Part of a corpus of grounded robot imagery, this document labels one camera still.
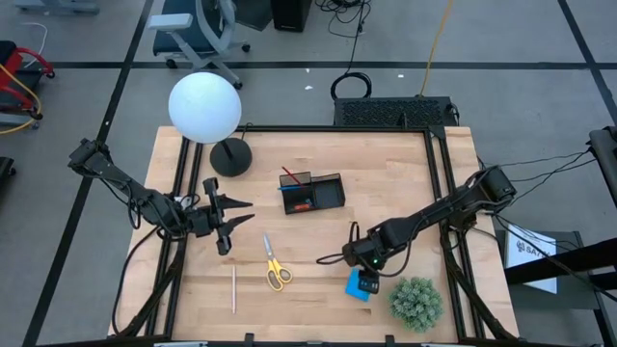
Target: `chair base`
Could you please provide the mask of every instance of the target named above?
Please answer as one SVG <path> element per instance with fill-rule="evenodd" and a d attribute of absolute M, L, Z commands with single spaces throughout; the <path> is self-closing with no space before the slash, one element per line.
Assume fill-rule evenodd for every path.
<path fill-rule="evenodd" d="M 94 1 L 64 0 L 14 0 L 16 7 L 24 11 L 36 11 L 51 14 L 91 14 L 96 15 L 100 8 Z"/>
<path fill-rule="evenodd" d="M 165 57 L 167 66 L 169 68 L 177 68 L 175 59 L 188 60 L 193 65 L 192 70 L 197 72 L 211 63 L 214 64 L 230 81 L 235 89 L 242 88 L 242 81 L 229 67 L 223 63 L 224 55 L 220 55 L 216 51 L 210 52 L 196 52 L 178 33 L 170 32 L 169 35 L 177 42 L 181 52 L 174 52 Z M 245 41 L 234 41 L 229 44 L 228 50 L 232 48 L 241 47 L 244 52 L 251 51 L 251 45 Z"/>

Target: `wooden table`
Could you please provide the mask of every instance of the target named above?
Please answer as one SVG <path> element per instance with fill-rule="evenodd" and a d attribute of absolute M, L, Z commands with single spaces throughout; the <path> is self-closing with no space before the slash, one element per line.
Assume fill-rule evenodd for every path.
<path fill-rule="evenodd" d="M 447 128 L 447 142 L 457 184 L 478 170 L 468 128 Z M 177 305 L 174 339 L 244 339 L 257 341 L 379 342 L 393 334 L 397 342 L 457 341 L 437 227 L 419 234 L 411 260 L 402 276 L 431 279 L 443 296 L 444 315 L 435 329 L 415 334 L 389 315 L 387 296 L 398 279 L 382 279 L 380 293 L 368 303 L 344 293 L 350 268 L 344 263 L 315 264 L 315 259 L 339 253 L 347 242 L 349 226 L 358 221 L 361 233 L 387 218 L 408 216 L 434 202 L 426 149 L 415 133 L 287 133 L 249 132 L 245 140 L 253 150 L 249 170 L 235 178 L 219 177 L 219 193 L 255 206 L 228 213 L 228 218 L 255 213 L 232 234 L 233 249 L 219 256 L 216 236 L 190 236 Z M 172 190 L 181 137 L 172 127 L 158 130 L 146 186 Z M 445 186 L 439 147 L 438 166 Z M 215 173 L 204 149 L 201 182 Z M 188 185 L 192 149 L 189 150 L 183 189 Z M 282 210 L 281 166 L 313 175 L 340 173 L 346 195 L 344 207 L 286 216 Z M 478 216 L 478 227 L 494 232 L 488 217 Z M 132 246 L 150 230 L 135 231 Z M 279 262 L 294 274 L 283 292 L 266 283 L 266 253 L 262 236 L 267 231 Z M 479 295 L 512 334 L 518 334 L 508 287 L 495 240 L 481 233 L 468 234 L 469 254 Z M 121 303 L 119 325 L 124 327 L 149 295 L 160 251 L 152 237 L 130 263 Z M 385 272 L 399 268 L 400 254 Z M 237 312 L 231 312 L 231 268 L 237 270 Z M 473 336 L 469 302 L 461 291 L 467 334 Z M 162 332 L 167 299 L 162 301 L 157 331 Z"/>

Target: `lamp base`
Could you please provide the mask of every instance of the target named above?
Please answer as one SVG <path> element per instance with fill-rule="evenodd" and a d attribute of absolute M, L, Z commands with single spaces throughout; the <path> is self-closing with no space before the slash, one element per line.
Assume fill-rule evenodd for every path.
<path fill-rule="evenodd" d="M 249 169 L 253 162 L 251 148 L 243 140 L 236 138 L 225 139 L 216 144 L 210 152 L 210 164 L 217 174 L 225 177 L 235 177 Z"/>

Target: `white paper sign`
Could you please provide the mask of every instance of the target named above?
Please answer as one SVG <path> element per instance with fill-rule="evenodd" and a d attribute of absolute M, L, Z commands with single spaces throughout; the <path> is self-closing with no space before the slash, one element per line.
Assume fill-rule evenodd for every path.
<path fill-rule="evenodd" d="M 517 237 L 511 232 L 508 232 L 506 234 L 506 268 L 525 264 L 530 261 L 538 260 L 544 257 L 533 247 L 531 247 L 529 243 L 537 246 L 546 254 L 555 255 L 557 251 L 557 247 L 555 246 L 555 239 L 513 225 L 509 225 L 509 228 L 510 230 L 516 232 L 517 235 L 521 236 L 521 238 L 526 241 L 523 241 L 521 238 Z M 557 278 L 536 280 L 533 282 L 525 283 L 525 285 L 548 291 L 552 294 L 557 294 Z"/>

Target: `white cable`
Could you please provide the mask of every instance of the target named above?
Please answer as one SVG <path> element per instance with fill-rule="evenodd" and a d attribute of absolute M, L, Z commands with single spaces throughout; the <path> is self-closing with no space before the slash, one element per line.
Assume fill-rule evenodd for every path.
<path fill-rule="evenodd" d="M 39 49 L 39 55 L 40 55 L 42 53 L 42 50 L 45 48 L 45 42 L 47 41 L 47 27 L 37 22 L 26 22 L 26 23 L 21 23 L 21 25 L 36 25 L 36 26 L 41 27 L 45 31 L 45 33 L 42 36 L 42 43 L 40 44 L 40 49 Z M 34 64 L 36 60 L 37 58 L 33 57 L 32 60 L 24 68 L 30 67 L 30 65 Z"/>

